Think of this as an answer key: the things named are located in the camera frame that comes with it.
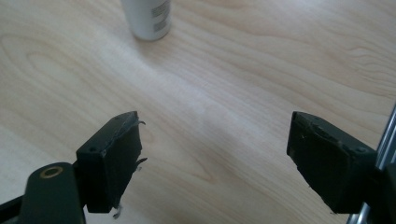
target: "silver metal bar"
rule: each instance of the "silver metal bar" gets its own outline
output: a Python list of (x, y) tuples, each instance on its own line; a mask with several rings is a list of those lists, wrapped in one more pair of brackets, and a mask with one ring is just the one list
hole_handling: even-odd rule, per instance
[[(390, 115), (387, 127), (382, 135), (377, 149), (377, 158), (375, 166), (383, 170), (385, 166), (396, 161), (396, 105)], [(346, 224), (367, 224), (367, 217), (370, 213), (370, 206), (364, 203), (361, 212), (351, 214)]]

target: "white bottle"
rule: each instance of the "white bottle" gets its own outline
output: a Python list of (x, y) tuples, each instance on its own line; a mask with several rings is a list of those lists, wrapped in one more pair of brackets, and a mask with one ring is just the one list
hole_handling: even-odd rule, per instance
[(121, 0), (133, 34), (144, 40), (165, 36), (171, 25), (171, 0)]

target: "light wood surface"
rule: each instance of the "light wood surface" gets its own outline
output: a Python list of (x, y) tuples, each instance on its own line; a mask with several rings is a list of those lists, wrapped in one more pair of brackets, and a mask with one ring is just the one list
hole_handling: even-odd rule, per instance
[(148, 161), (117, 221), (345, 223), (286, 155), (292, 111), (376, 148), (396, 96), (393, 0), (173, 0), (157, 42), (118, 0), (0, 1), (0, 203), (137, 110)]

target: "mounting hole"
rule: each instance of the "mounting hole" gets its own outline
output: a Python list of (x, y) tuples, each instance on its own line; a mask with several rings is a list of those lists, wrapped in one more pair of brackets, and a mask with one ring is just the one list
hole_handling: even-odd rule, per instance
[(56, 175), (60, 174), (64, 168), (60, 166), (51, 166), (40, 173), (40, 177), (43, 179), (53, 178)]

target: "wooden table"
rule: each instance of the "wooden table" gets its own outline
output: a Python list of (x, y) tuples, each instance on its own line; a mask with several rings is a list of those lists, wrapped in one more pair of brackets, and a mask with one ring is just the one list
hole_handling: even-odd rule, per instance
[(376, 148), (396, 96), (393, 0), (173, 0), (133, 38), (118, 0), (0, 1), (0, 202), (137, 110), (148, 157), (88, 223), (345, 223), (286, 155), (292, 111)]

